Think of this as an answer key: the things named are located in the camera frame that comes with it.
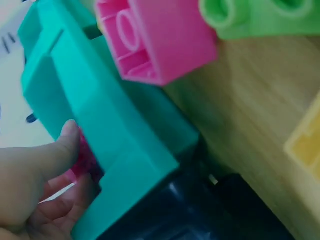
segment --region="wooden surface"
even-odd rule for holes
[[[319,91],[320,37],[218,45],[218,61],[167,93],[216,161],[241,173],[297,240],[320,239],[320,184],[284,152]]]

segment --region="green toy block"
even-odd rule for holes
[[[72,233],[95,240],[179,167],[174,156],[192,156],[199,133],[160,89],[122,81],[96,23],[74,17],[70,9],[85,8],[66,1],[75,4],[38,0],[21,25],[28,53],[21,83],[54,139],[65,121],[77,121],[105,173]]]
[[[320,34],[319,0],[200,0],[199,7],[222,39]]]
[[[91,43],[116,76],[118,84],[170,152],[179,161],[191,160],[200,134],[183,116],[178,107],[162,89],[156,86],[123,81],[118,74],[104,36],[93,39]]]

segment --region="pink plastic piece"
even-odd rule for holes
[[[163,86],[217,56],[198,0],[97,0],[96,12],[125,80]]]
[[[73,167],[66,172],[67,176],[76,183],[82,175],[90,173],[93,181],[98,182],[103,176],[103,172],[91,151],[84,135],[81,133],[81,142],[78,160]]]

